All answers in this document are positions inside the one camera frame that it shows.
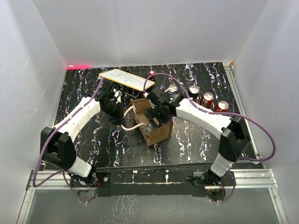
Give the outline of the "purple drink can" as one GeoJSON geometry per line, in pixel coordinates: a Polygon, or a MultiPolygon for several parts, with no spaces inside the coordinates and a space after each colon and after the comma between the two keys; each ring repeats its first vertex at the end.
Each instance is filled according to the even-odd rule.
{"type": "Polygon", "coordinates": [[[175,84],[171,84],[168,86],[168,92],[175,92],[178,90],[178,87],[175,84]]]}

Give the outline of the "black drink can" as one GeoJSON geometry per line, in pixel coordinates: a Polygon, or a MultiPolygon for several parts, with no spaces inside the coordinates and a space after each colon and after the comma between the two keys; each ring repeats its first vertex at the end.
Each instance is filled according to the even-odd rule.
{"type": "Polygon", "coordinates": [[[195,102],[198,100],[198,95],[200,93],[200,88],[196,85],[191,85],[188,88],[188,95],[192,98],[192,100],[195,102]]]}

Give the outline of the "red Coke can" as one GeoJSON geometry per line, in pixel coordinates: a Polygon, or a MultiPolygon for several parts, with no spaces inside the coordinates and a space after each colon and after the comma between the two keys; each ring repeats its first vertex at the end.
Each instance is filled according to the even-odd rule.
{"type": "Polygon", "coordinates": [[[210,92],[206,92],[201,97],[201,100],[199,102],[199,105],[201,105],[204,108],[209,109],[214,101],[214,96],[210,92]]]}
{"type": "Polygon", "coordinates": [[[213,112],[227,112],[229,109],[229,104],[226,101],[219,101],[214,107],[213,112]]]}

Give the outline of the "blue energy drink can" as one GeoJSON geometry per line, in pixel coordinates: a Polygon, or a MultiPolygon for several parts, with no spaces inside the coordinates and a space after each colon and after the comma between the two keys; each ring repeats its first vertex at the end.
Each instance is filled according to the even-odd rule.
{"type": "Polygon", "coordinates": [[[145,127],[146,127],[146,129],[147,129],[149,132],[151,132],[151,131],[154,130],[154,127],[152,126],[151,123],[148,123],[145,127]]]}

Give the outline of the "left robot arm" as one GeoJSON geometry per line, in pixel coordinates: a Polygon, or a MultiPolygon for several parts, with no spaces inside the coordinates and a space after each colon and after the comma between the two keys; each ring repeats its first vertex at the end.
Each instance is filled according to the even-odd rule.
{"type": "Polygon", "coordinates": [[[80,176],[86,186],[94,185],[97,178],[91,171],[92,166],[77,156],[74,146],[77,135],[100,112],[109,116],[111,124],[126,125],[121,92],[117,85],[103,79],[100,85],[94,93],[83,97],[60,123],[41,131],[41,160],[80,176]]]}

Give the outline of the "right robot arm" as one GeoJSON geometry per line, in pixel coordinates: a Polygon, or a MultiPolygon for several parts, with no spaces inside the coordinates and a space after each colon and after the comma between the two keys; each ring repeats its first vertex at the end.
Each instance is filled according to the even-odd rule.
{"type": "Polygon", "coordinates": [[[180,117],[208,130],[219,139],[215,161],[208,171],[200,178],[194,178],[193,182],[221,184],[225,180],[225,174],[250,144],[245,120],[240,117],[212,115],[211,110],[205,110],[179,91],[166,93],[157,87],[144,93],[144,97],[150,102],[150,108],[143,114],[154,129],[168,123],[173,117],[180,117]]]}

